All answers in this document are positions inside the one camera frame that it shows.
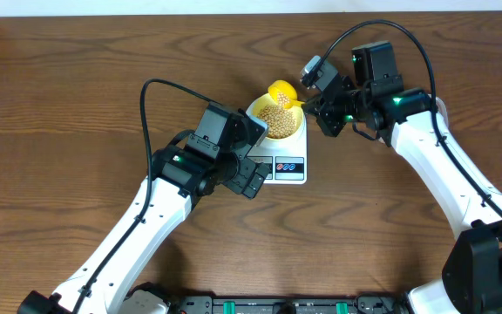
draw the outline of white wall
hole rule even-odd
[[[0,17],[502,10],[502,0],[0,0]]]

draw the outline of green connector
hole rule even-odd
[[[224,314],[235,314],[235,302],[226,301],[224,302]]]
[[[348,304],[346,303],[336,304],[336,314],[348,314]]]

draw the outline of wooden table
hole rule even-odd
[[[49,295],[96,249],[145,177],[139,91],[171,79],[246,107],[345,29],[384,17],[414,31],[458,142],[502,191],[502,13],[0,18],[0,312]],[[409,87],[428,88],[404,35],[369,27],[332,55],[390,40]],[[300,87],[302,98],[307,97]],[[147,94],[153,148],[196,127],[206,103]],[[309,180],[248,201],[218,188],[159,248],[138,283],[217,295],[401,292],[440,276],[452,232],[417,174],[348,128],[309,118]]]

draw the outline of wood grain surface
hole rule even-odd
[[[49,295],[96,249],[145,177],[139,91],[170,79],[246,107],[345,29],[383,17],[426,48],[451,130],[502,191],[502,13],[0,18],[0,313]],[[331,56],[390,40],[409,87],[428,88],[404,35],[369,27]],[[311,94],[300,88],[300,97]],[[206,103],[147,94],[153,148],[196,127]],[[402,292],[440,276],[454,240],[439,206],[393,150],[309,118],[309,180],[248,201],[201,200],[137,283],[221,295]]]

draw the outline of yellow spoon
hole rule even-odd
[[[288,82],[283,80],[275,81],[268,87],[268,94],[277,105],[281,105],[284,109],[289,109],[293,106],[302,107],[303,102],[297,100],[297,91]]]

